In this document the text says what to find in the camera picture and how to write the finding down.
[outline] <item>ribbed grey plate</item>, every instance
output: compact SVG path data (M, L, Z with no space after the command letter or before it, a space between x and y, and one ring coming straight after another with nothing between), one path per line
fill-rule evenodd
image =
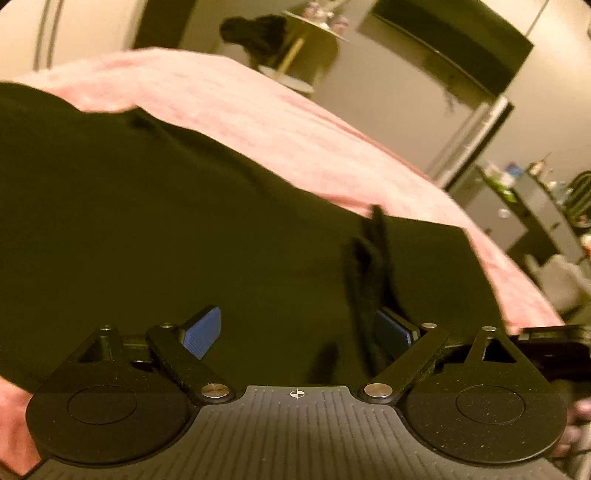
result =
M566 480L539 459L478 468L440 457L407 432L395 410L345 387L249 387L203 408L187 433L152 458L108 469L48 460L31 480Z

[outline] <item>dresser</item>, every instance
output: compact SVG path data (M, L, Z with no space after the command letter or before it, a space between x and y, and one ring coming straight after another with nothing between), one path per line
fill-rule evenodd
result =
M449 191L481 230L524 268L526 254L543 264L562 254L591 278L591 265L561 207L537 179L524 173L511 189L515 201L500 193L475 166Z

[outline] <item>pink blanket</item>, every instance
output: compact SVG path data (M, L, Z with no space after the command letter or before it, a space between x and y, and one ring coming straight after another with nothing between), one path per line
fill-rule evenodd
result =
M139 106L199 131L293 185L365 215L457 225L467 232L498 299L507 330L562 322L535 285L447 194L402 158L315 103L225 57L149 49L110 54L16 80L85 112ZM23 411L26 393L2 388L0 460L18 473L37 461Z

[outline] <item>metal rivet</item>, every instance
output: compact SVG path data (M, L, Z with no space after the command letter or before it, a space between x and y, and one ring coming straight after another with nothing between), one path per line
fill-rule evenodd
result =
M370 383L366 385L363 391L372 398L387 398L392 395L392 387L385 383Z
M222 398L230 393L230 389L221 383L210 383L201 389L201 393L207 398Z

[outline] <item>white wall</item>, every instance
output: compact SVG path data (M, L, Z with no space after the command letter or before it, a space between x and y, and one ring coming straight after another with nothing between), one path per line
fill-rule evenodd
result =
M53 66L131 48L147 0L47 0L39 68L47 67L53 25ZM11 0L0 11L0 80L34 69L46 0Z
M357 31L374 2L350 0L345 7L350 21L345 37L349 42L340 45L338 59L312 100L426 169L481 98L473 99L470 106L455 102L450 108L446 86L421 68L432 55L427 48L373 17L367 19L372 25L363 27L376 37ZM240 47L218 44L217 29L222 20L279 14L297 4L291 0L199 0L180 46L226 54L247 63ZM404 58L394 54L391 46L402 48ZM466 85L458 88L470 90Z
M524 34L545 3L483 1ZM200 0L181 46L225 53L246 63L240 48L218 48L217 28L223 18L254 18L294 4L289 0ZM374 0L350 0L345 12L350 19L346 33L350 43L341 46L338 60L313 100L426 170L469 119L478 94L461 85L473 102L456 103L450 111L445 86L423 70L428 50L367 17L373 4ZM507 91L515 110L482 161L500 166L516 161L526 166L554 152L550 161L559 177L572 178L591 168L590 19L591 9L583 0L549 0L530 35L534 49Z
M45 0L12 0L0 10L0 80L33 69Z
M507 90L515 110L480 161L527 166L552 152L556 180L591 170L590 21L583 0L549 1L530 35L534 49Z
M147 0L66 0L53 65L131 48L146 3Z

